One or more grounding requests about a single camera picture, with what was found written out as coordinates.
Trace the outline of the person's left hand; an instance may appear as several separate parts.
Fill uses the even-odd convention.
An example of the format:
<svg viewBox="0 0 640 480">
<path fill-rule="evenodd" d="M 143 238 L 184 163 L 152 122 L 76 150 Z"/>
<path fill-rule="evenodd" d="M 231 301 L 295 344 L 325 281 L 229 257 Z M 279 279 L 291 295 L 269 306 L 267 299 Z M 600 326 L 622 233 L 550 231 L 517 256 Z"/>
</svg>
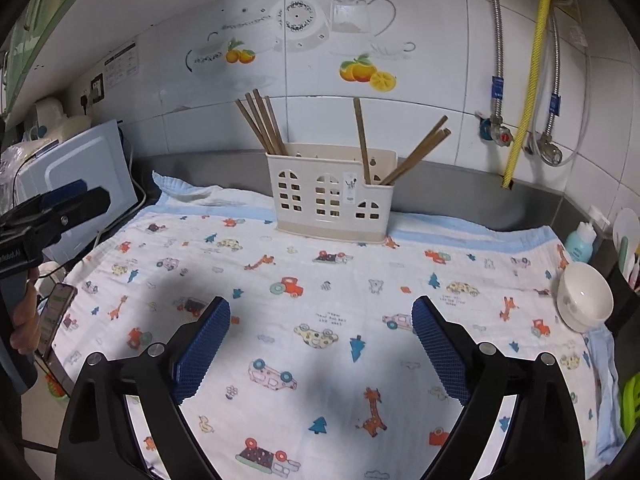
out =
<svg viewBox="0 0 640 480">
<path fill-rule="evenodd" d="M 40 339 L 40 317 L 37 313 L 36 281 L 39 278 L 37 268 L 29 271 L 25 296 L 13 311 L 15 330 L 11 336 L 11 347 L 26 356 L 36 350 Z"/>
</svg>

